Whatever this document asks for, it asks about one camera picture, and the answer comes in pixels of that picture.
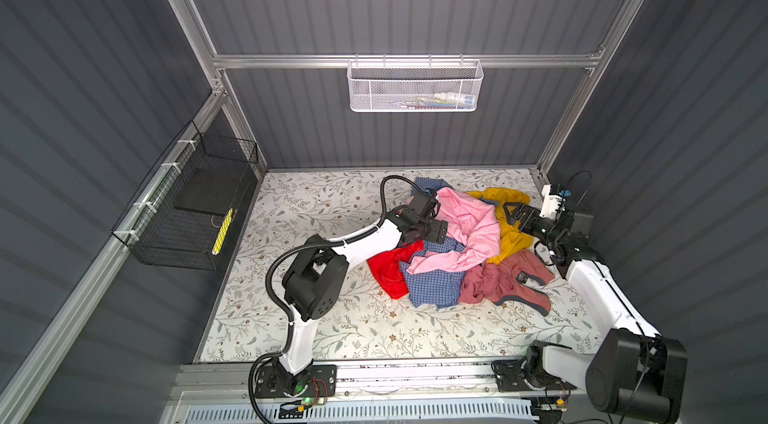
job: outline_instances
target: white mesh basket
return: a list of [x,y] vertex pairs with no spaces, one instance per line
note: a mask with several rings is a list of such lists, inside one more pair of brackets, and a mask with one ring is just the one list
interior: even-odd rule
[[477,108],[480,61],[350,61],[354,112],[471,112]]

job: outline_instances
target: pink shirt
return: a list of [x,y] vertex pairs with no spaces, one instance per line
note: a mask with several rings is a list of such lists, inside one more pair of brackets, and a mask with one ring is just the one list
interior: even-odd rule
[[448,222],[448,236],[464,244],[464,252],[452,250],[432,256],[415,256],[408,268],[410,274],[442,269],[459,272],[477,266],[501,252],[502,227],[494,214],[495,208],[472,196],[451,188],[437,191],[440,212],[437,218]]

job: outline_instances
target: gray wall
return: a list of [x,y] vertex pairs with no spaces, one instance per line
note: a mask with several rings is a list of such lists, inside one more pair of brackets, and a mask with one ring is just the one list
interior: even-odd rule
[[[221,54],[572,53],[622,0],[195,0]],[[471,113],[350,110],[343,72],[228,71],[271,168],[535,164],[579,70],[485,70]]]
[[[210,88],[166,0],[0,0],[0,23],[1,389]],[[126,263],[30,422],[154,418],[220,279]]]
[[346,71],[228,74],[271,168],[536,164],[581,69],[489,69],[478,110],[350,110]]
[[690,422],[764,416],[766,24],[768,0],[647,0],[549,175],[593,173],[594,245],[686,345]]

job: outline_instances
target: checkered fabric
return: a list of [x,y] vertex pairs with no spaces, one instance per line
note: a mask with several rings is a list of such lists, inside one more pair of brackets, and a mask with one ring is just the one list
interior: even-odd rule
[[437,252],[440,254],[451,252],[452,250],[456,250],[458,252],[464,252],[464,244],[458,242],[453,237],[446,237],[446,242],[442,244],[437,244],[434,242],[429,242],[428,240],[424,241],[424,250],[420,250],[417,253],[414,253],[414,256],[421,256],[424,257],[427,255],[427,251],[430,252]]
[[[443,188],[451,188],[453,187],[445,182],[443,179],[430,179],[430,178],[416,178],[416,185],[421,190],[427,190],[427,189],[443,189]],[[411,196],[416,194],[416,189],[411,189]]]
[[415,307],[422,304],[435,304],[438,309],[443,309],[458,304],[465,271],[449,273],[444,270],[431,270],[422,274],[410,274],[409,266],[409,263],[400,261],[400,271],[406,278],[410,291],[408,297]]

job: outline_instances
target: floral tablecloth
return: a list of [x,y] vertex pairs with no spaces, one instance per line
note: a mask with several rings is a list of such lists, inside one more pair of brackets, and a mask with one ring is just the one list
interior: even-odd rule
[[[200,360],[248,361],[281,348],[286,316],[266,296],[266,269],[275,257],[313,234],[343,236],[376,220],[381,213],[379,183],[388,174],[442,178],[458,190],[518,189],[531,196],[532,205],[541,204],[525,169],[268,173]],[[409,194],[405,183],[390,181],[388,207],[402,204]],[[288,265],[284,263],[278,273]],[[275,290],[282,296],[277,278]],[[314,357],[517,355],[536,339],[595,352],[601,337],[581,297],[560,278],[544,292],[552,301],[546,317],[515,302],[415,309],[408,296],[390,299],[368,265],[361,264],[350,270],[339,302],[321,320]]]

